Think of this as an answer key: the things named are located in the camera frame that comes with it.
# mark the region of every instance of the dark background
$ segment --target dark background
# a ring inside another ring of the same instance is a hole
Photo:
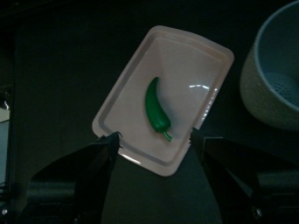
[[[156,25],[193,32],[234,54],[200,128],[299,165],[297,132],[265,126],[246,112],[238,97],[238,76],[257,29],[272,12],[289,2],[66,1],[2,17],[3,42],[10,43],[13,52],[9,181],[15,213],[25,205],[31,175],[96,139],[90,129],[93,117],[148,30]],[[102,223],[184,222],[220,223],[193,150],[169,178],[118,157]]]

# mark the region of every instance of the gray bowl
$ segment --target gray bowl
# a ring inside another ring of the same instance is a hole
[[[238,88],[246,110],[260,122],[299,130],[299,1],[262,23]]]

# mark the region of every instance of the bowl rim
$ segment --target bowl rim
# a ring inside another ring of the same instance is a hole
[[[269,85],[266,78],[264,76],[262,73],[262,69],[258,63],[258,44],[260,44],[260,39],[261,36],[264,34],[264,31],[266,29],[268,24],[272,22],[272,20],[284,12],[286,11],[289,8],[292,8],[293,6],[299,6],[299,0],[293,1],[290,3],[288,3],[285,6],[282,6],[278,10],[276,10],[272,15],[266,18],[265,22],[261,24],[257,34],[256,34],[256,40],[254,40],[254,45],[253,45],[253,54],[254,54],[254,59],[256,59],[256,70],[260,73],[260,77],[262,82],[265,83],[265,86],[268,87],[268,89],[272,88],[272,86]],[[299,113],[299,106],[294,106],[276,91],[272,91],[276,99],[288,106],[288,108],[290,108],[296,113]]]

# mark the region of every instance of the green chili pepper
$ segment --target green chili pepper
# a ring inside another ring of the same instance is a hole
[[[156,83],[158,78],[154,77],[150,81],[145,96],[144,96],[144,111],[146,114],[148,121],[152,125],[152,128],[156,132],[162,133],[164,138],[170,142],[172,137],[168,135],[166,130],[170,127],[170,120],[164,113],[164,109],[160,105],[156,96]]]

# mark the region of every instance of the plastic tray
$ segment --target plastic tray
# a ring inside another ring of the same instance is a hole
[[[118,154],[161,176],[177,170],[220,90],[233,54],[204,37],[164,26],[146,33],[92,123],[100,137],[120,131]],[[158,101],[172,121],[172,141],[152,130],[145,117],[145,90],[153,77]]]

